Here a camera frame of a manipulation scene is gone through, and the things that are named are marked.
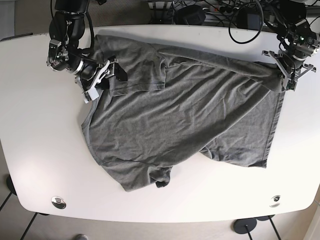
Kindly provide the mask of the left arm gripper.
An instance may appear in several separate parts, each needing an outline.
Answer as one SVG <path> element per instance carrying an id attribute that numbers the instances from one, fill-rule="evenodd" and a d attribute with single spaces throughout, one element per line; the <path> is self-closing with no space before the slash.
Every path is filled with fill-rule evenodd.
<path id="1" fill-rule="evenodd" d="M 262 55 L 271 57 L 281 71 L 282 84 L 297 84 L 298 80 L 309 72 L 316 72 L 317 68 L 312 64 L 306 64 L 306 58 L 296 58 L 285 51 L 263 50 Z"/>

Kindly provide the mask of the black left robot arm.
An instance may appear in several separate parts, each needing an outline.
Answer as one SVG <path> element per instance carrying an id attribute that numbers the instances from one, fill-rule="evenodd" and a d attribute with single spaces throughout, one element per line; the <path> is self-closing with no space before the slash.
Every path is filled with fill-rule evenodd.
<path id="1" fill-rule="evenodd" d="M 307 21 L 307 8 L 303 0 L 255 0 L 243 3 L 233 11 L 230 24 L 238 29 L 256 31 L 256 35 L 247 41 L 253 42 L 268 27 L 279 41 L 278 52 L 264 50 L 271 57 L 282 74 L 282 86 L 285 90 L 295 90 L 298 80 L 306 73 L 316 72 L 316 67 L 306 64 L 305 60 L 320 50 L 320 35 L 311 29 Z"/>

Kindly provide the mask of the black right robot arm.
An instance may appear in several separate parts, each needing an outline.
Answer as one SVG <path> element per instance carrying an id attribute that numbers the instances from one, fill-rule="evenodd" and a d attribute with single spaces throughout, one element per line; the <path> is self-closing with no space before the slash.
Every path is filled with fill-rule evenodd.
<path id="1" fill-rule="evenodd" d="M 46 64 L 53 71 L 66 70 L 75 76 L 86 102 L 99 97 L 98 90 L 109 88 L 109 79 L 126 82 L 128 75 L 115 56 L 105 61 L 89 57 L 95 47 L 94 28 L 88 0 L 50 2 L 50 42 Z"/>

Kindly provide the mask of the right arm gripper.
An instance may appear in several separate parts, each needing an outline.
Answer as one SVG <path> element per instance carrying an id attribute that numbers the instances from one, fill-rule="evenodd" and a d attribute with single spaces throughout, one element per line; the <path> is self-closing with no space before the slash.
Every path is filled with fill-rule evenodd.
<path id="1" fill-rule="evenodd" d="M 104 63 L 87 63 L 83 60 L 79 63 L 79 70 L 74 74 L 75 83 L 82 89 L 82 95 L 89 89 L 96 88 L 108 90 L 110 88 L 109 78 L 115 77 L 120 82 L 127 82 L 128 75 L 119 65 L 115 57 L 110 57 Z"/>

